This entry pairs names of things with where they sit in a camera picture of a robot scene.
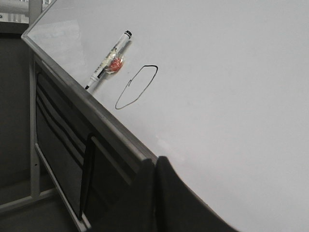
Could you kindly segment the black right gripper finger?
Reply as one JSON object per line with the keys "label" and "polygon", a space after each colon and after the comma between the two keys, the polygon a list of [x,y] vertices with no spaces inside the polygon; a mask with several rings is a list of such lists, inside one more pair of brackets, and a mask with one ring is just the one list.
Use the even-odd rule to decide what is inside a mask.
{"label": "black right gripper finger", "polygon": [[135,231],[233,232],[235,229],[208,209],[178,177],[167,157],[141,163],[135,180]]}

